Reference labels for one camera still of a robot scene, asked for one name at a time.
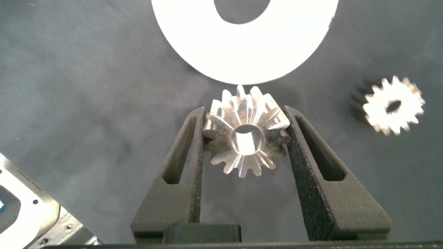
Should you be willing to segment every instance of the metal gear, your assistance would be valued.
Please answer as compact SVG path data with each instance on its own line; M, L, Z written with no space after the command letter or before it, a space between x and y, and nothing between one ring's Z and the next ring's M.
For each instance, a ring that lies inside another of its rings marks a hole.
M366 120L379 132L389 135L392 131L400 134L400 129L409 131L408 123L418 123L416 115L423 114L425 101L422 93L409 79L402 81L395 75L392 83L383 78L382 87L372 86L374 94L365 96L368 103L363 105Z
M288 118L270 94L263 95L256 86L245 94L239 85L236 96L223 90L221 102L213 100L203 128L210 140L205 150L216 153L212 164L226 163L225 174L237 168L241 178L248 169L260 176L262 165L274 169L272 158L286 155L282 144L288 142L288 126Z

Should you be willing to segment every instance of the gray cloth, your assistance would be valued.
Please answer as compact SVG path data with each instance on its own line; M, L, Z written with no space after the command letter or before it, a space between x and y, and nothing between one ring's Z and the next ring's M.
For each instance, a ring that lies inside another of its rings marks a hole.
M393 241L443 234L442 13L441 1L340 1L316 52L260 85L317 128L392 217ZM350 100L392 75L417 83L425 114L385 137ZM174 52L149 1L0 0L0 151L105 243L134 242L182 122L223 89L235 92ZM289 159L277 164L238 179L206 161L201 221L239 223L244 241L306 241Z

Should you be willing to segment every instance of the white disc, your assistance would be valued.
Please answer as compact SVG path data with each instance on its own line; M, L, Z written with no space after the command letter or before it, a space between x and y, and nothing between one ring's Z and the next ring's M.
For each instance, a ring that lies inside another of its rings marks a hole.
M212 0L152 0L166 39L192 67L221 82L258 84L300 66L328 31L338 0L271 0L246 24L224 21Z

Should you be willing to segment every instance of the white ring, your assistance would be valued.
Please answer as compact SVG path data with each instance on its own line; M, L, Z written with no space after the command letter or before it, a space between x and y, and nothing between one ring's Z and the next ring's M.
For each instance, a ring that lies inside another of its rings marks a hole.
M257 84L300 66L326 35L338 0L271 0L246 24L231 24L212 0L152 0L159 26L192 67L221 82Z

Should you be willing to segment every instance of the bolt hole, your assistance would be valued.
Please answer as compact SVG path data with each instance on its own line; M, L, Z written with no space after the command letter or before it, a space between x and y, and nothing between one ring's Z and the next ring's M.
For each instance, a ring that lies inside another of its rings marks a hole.
M395 100L388 104L386 107L386 113L395 113L399 110L401 106L401 100Z
M46 245L48 242L49 242L49 239L42 239L42 240L40 241L40 245L41 245L41 246L44 246L44 245Z
M249 124L236 128L231 138L234 150L243 156L254 154L264 141L260 129Z

